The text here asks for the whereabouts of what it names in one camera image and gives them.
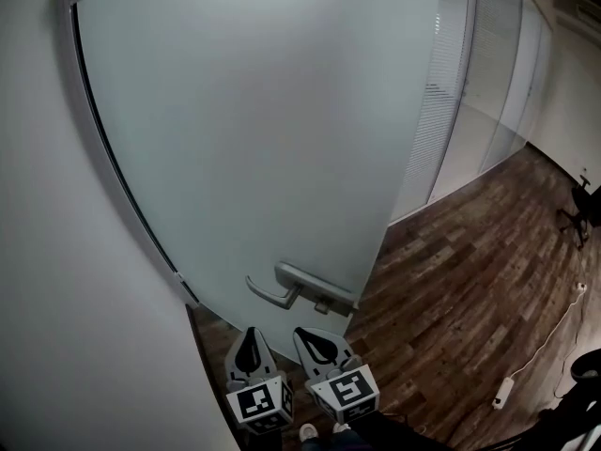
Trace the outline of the white power strip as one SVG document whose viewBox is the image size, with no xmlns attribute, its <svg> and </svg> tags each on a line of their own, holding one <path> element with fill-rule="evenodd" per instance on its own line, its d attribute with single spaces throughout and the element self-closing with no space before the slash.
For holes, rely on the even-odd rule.
<svg viewBox="0 0 601 451">
<path fill-rule="evenodd" d="M 579 301 L 586 294 L 587 289 L 588 289 L 588 286 L 585 283 L 577 282 L 577 284 L 576 284 L 576 292 L 577 292 L 576 299 L 567 306 L 567 308 L 563 312 L 561 318 L 558 320 L 558 322 L 555 324 L 555 326 L 552 328 L 552 330 L 548 333 L 548 335 L 545 338 L 545 340 L 543 341 L 543 343 L 535 350 L 535 352 L 532 354 L 531 358 L 525 364 L 523 364 L 521 367 L 519 367 L 518 369 L 513 371 L 511 374 L 509 374 L 508 376 L 503 378 L 501 385 L 497 391 L 497 394 L 494 396 L 494 398 L 492 400 L 492 408 L 494 410 L 501 410 L 505 406 L 505 404 L 508 400 L 508 397 L 510 396 L 510 394 L 515 386 L 516 377 L 520 373 L 525 371 L 535 361 L 535 359 L 537 358 L 539 353 L 547 346 L 551 337 L 558 331 L 558 329 L 560 328 L 560 326 L 562 325 L 562 323 L 564 322 L 566 317 L 569 315 L 570 311 L 579 303 Z"/>
</svg>

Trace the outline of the metal door lever handle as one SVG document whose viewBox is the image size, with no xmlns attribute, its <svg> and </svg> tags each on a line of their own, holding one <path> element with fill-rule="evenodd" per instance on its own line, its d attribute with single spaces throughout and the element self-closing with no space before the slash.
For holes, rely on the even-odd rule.
<svg viewBox="0 0 601 451">
<path fill-rule="evenodd" d="M 245 276 L 245 284 L 254 295 L 284 310 L 290 310 L 299 297 L 314 303 L 315 311 L 322 315 L 333 312 L 348 317 L 359 309 L 359 298 L 350 290 L 337 286 L 287 262 L 278 262 L 274 266 L 274 273 L 276 281 L 286 289 L 283 296 L 278 296 L 259 287 L 249 275 Z"/>
</svg>

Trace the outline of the person's left forearm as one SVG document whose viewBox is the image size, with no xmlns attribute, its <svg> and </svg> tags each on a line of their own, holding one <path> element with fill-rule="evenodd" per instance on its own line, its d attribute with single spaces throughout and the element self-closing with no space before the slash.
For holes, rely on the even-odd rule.
<svg viewBox="0 0 601 451">
<path fill-rule="evenodd" d="M 283 451 L 281 430 L 273 430 L 264 434 L 246 432 L 243 451 Z"/>
</svg>

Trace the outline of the black office chair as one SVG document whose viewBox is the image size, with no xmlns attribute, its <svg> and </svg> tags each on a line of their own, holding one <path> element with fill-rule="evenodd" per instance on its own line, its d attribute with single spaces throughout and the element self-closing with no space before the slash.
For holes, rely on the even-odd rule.
<svg viewBox="0 0 601 451">
<path fill-rule="evenodd" d="M 558 216 L 565 216 L 569 223 L 561 226 L 559 230 L 563 233 L 567 228 L 574 228 L 578 234 L 577 249 L 581 251 L 590 238 L 588 226 L 592 228 L 601 227 L 601 185 L 592 193 L 587 191 L 591 185 L 590 181 L 582 174 L 579 175 L 581 183 L 571 190 L 572 200 L 577 212 L 570 214 L 567 210 L 557 209 Z"/>
</svg>

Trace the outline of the ceiling air vent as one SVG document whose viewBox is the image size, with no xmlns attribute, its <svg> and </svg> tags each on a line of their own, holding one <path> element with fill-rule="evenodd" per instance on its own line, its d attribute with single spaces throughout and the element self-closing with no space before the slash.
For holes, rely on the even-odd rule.
<svg viewBox="0 0 601 451">
<path fill-rule="evenodd" d="M 587 24 L 601 26 L 601 0 L 554 0 L 554 6 Z"/>
</svg>

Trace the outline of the person's right leg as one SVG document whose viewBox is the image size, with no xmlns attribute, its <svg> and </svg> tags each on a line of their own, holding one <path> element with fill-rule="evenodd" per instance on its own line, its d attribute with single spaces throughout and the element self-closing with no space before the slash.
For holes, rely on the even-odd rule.
<svg viewBox="0 0 601 451">
<path fill-rule="evenodd" d="M 333 432 L 330 439 L 330 451 L 369 451 L 369 444 L 351 428 Z"/>
</svg>

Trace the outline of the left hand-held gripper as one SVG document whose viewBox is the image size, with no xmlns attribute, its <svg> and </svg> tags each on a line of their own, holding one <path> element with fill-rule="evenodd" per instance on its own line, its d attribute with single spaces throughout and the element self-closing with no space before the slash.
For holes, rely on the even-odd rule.
<svg viewBox="0 0 601 451">
<path fill-rule="evenodd" d="M 256 327 L 247 328 L 234 341 L 226 354 L 225 368 L 229 378 L 249 378 L 250 374 L 258 378 L 278 371 L 273 352 Z M 281 374 L 226 395 L 238 425 L 254 435 L 291 425 L 293 397 L 292 388 Z"/>
</svg>

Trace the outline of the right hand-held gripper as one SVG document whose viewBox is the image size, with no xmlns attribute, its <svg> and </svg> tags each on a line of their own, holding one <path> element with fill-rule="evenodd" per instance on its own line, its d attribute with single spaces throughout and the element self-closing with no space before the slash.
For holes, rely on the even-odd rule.
<svg viewBox="0 0 601 451">
<path fill-rule="evenodd" d="M 370 366 L 362 365 L 362 358 L 341 335 L 297 327 L 293 342 L 309 379 L 305 388 L 334 422 L 347 424 L 378 410 L 380 391 Z M 325 379 L 336 369 L 342 372 Z"/>
</svg>

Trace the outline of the person's right forearm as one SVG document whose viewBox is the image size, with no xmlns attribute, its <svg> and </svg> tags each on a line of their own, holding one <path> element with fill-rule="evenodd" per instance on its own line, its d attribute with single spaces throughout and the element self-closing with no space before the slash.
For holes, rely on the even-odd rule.
<svg viewBox="0 0 601 451">
<path fill-rule="evenodd" d="M 368 413 L 350 425 L 375 451 L 454 451 L 382 412 Z"/>
</svg>

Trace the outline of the glass partition with blinds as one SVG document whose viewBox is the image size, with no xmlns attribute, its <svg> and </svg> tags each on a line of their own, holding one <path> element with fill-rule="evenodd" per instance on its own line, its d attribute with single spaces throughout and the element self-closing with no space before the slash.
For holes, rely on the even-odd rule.
<svg viewBox="0 0 601 451">
<path fill-rule="evenodd" d="M 394 223 L 521 150 L 546 86 L 549 0 L 438 0 L 432 28 L 421 112 Z"/>
</svg>

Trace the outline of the frosted glass door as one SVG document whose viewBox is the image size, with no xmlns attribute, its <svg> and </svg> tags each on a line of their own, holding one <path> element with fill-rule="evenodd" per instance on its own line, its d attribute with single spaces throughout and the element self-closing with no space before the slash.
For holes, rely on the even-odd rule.
<svg viewBox="0 0 601 451">
<path fill-rule="evenodd" d="M 100 119 L 132 196 L 198 300 L 296 355 L 348 317 L 287 262 L 360 299 L 416 133 L 438 0 L 81 0 Z"/>
</svg>

